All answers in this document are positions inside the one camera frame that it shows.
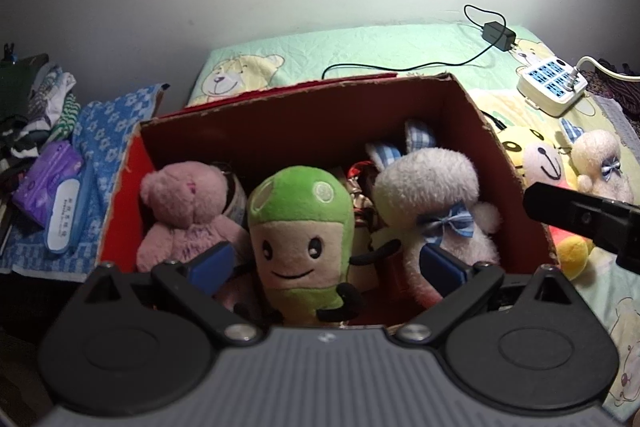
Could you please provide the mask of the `white plush bunny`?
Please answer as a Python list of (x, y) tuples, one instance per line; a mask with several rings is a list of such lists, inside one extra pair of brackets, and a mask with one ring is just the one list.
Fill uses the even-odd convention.
[(480, 201), (476, 169), (464, 154), (439, 147), (426, 124), (405, 123), (406, 147), (370, 143), (366, 151), (378, 168), (372, 200), (387, 237), (404, 245), (409, 291), (424, 308), (442, 295), (420, 272), (420, 252), (431, 245), (474, 265), (497, 263), (498, 249), (490, 238), (500, 227), (498, 209)]
[(577, 172), (580, 193), (634, 203), (628, 176), (623, 172), (620, 142), (606, 130), (585, 131), (566, 118), (560, 126), (570, 142), (570, 161)]

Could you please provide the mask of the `pink plush bear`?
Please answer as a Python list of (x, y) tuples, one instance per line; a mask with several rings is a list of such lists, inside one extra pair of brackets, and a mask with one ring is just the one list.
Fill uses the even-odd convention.
[(224, 214), (228, 180), (217, 167), (198, 161), (170, 164), (144, 176), (140, 197), (154, 215), (137, 250), (145, 273), (168, 260), (188, 262), (221, 242), (234, 248), (233, 264), (246, 268), (253, 251), (248, 232)]

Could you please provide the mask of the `green plush toy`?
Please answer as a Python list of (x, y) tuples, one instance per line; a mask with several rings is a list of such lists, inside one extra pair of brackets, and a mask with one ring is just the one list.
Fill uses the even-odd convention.
[(354, 257), (352, 198), (332, 173), (314, 167), (288, 167), (265, 179), (250, 194), (247, 219), (262, 289), (274, 319), (285, 325), (354, 319), (361, 298), (347, 282), (348, 269), (402, 249), (399, 239), (391, 239)]

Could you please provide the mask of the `red patterned ribbon scarf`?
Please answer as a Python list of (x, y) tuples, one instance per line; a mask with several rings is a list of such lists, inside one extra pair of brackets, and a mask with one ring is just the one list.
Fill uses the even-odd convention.
[(346, 188), (352, 198), (357, 228), (373, 232), (378, 227), (378, 212), (372, 200), (372, 188), (378, 168), (372, 161), (358, 161), (347, 170)]

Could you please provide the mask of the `dark striped cloth bundle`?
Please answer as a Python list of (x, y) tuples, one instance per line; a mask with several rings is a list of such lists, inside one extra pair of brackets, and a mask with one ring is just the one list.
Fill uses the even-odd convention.
[(617, 80), (597, 68), (588, 77), (588, 90), (620, 104), (634, 132), (639, 133), (639, 83)]

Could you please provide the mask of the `white power strip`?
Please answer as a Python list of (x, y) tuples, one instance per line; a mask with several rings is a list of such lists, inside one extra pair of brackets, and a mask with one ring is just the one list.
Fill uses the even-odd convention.
[(564, 115), (584, 95), (586, 78), (559, 57), (552, 56), (518, 73), (516, 89), (525, 100), (551, 117)]

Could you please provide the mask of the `white blue wet wipes pack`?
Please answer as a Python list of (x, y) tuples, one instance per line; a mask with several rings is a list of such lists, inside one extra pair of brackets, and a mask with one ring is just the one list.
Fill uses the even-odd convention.
[(44, 236), (44, 246), (52, 255), (62, 256), (77, 248), (88, 216), (92, 180), (93, 168), (86, 164), (56, 187)]

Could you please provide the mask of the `red cardboard box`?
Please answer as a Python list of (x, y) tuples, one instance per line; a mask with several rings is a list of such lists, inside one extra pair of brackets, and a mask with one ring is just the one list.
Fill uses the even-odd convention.
[(119, 169), (98, 258), (134, 271), (152, 223), (139, 198), (142, 178), (174, 162), (224, 164), (251, 192), (290, 166), (333, 171), (366, 156), (369, 143), (405, 144), (405, 123), (423, 121), (438, 145), (468, 156), (480, 198), (495, 205), (500, 265), (530, 274), (554, 251), (547, 229), (526, 216), (524, 185), (491, 125), (450, 75), (354, 77), (252, 91), (138, 124)]

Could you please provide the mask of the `purple tissue pack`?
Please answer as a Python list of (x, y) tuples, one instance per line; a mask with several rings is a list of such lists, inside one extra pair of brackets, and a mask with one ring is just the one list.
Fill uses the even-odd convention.
[(53, 208), (58, 184), (75, 178), (83, 165), (82, 156), (70, 141), (47, 144), (18, 184), (13, 194), (14, 204), (44, 228)]

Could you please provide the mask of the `baby bear print mat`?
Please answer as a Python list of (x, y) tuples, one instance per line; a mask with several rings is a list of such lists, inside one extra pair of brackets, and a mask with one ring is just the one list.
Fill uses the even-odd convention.
[[(188, 98), (191, 106), (257, 88), (284, 87), (320, 78), (355, 76), (381, 68), (408, 75), (451, 72), (475, 104), (507, 126), (529, 126), (566, 143), (556, 119), (526, 104), (518, 73), (552, 55), (523, 26), (513, 29), (509, 52), (485, 42), (470, 23), (370, 26), (255, 40), (213, 50)], [(574, 280), (620, 352), (620, 369), (605, 407), (621, 421), (639, 416), (639, 279), (597, 248)]]

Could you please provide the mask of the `black power adapter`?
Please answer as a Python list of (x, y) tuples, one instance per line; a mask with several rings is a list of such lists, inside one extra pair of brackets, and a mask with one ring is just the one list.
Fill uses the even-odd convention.
[(516, 33), (503, 23), (488, 22), (483, 25), (482, 37), (497, 50), (509, 52), (514, 47)]

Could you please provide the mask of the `pile of folded clothes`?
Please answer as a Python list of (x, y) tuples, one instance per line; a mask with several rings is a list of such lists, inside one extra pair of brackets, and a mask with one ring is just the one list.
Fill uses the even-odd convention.
[(80, 104), (77, 80), (48, 54), (17, 57), (7, 42), (1, 53), (1, 157), (36, 158), (46, 145), (67, 139)]

